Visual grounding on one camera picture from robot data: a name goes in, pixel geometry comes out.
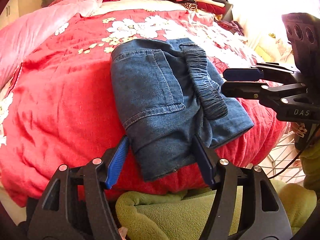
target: camera lens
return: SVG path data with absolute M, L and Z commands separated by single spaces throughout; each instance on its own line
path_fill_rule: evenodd
M 295 25 L 294 32 L 296 33 L 297 37 L 302 40 L 302 31 L 298 25 Z
M 290 26 L 287 25 L 285 28 L 286 28 L 286 30 L 287 30 L 287 33 L 289 33 L 290 35 L 292 35 L 292 30 L 291 30 Z
M 315 37 L 313 36 L 312 31 L 309 28 L 306 28 L 306 35 L 308 40 L 313 43 L 315 41 Z

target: blue gripper pad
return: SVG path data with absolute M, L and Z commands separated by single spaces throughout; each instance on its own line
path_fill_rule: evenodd
M 108 174 L 106 179 L 107 189 L 111 189 L 112 186 L 117 183 L 124 161 L 128 154 L 129 145 L 129 139 L 126 136 L 119 144 L 116 153 L 108 166 Z
M 204 182 L 209 186 L 213 187 L 216 184 L 214 176 L 217 173 L 216 166 L 212 166 L 211 162 L 204 151 L 200 141 L 195 137 L 192 139 L 192 152 L 195 155 L 196 162 L 199 166 L 202 178 Z
M 227 68 L 223 77 L 227 81 L 258 81 L 264 74 L 257 68 Z

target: green fleece blanket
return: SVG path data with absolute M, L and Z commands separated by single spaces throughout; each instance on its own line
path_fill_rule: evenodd
M 316 193 L 297 184 L 271 180 L 296 233 L 316 206 Z M 215 197 L 210 189 L 177 194 L 149 195 L 126 192 L 116 203 L 116 214 L 131 240 L 198 240 Z M 241 212 L 242 187 L 237 189 L 230 234 L 236 233 Z
M 303 186 L 312 189 L 320 198 L 320 140 L 300 155 L 302 169 L 306 175 Z

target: jeans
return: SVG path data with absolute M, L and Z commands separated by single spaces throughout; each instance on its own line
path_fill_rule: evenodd
M 145 181 L 194 163 L 194 134 L 217 148 L 253 127 L 240 103 L 221 93 L 223 79 L 190 39 L 136 39 L 111 57 L 116 108 Z

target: back pocket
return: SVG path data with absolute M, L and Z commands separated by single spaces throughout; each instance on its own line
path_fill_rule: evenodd
M 185 108 L 179 82 L 160 49 L 119 55 L 112 62 L 111 77 L 117 111 L 125 129 L 144 117 Z

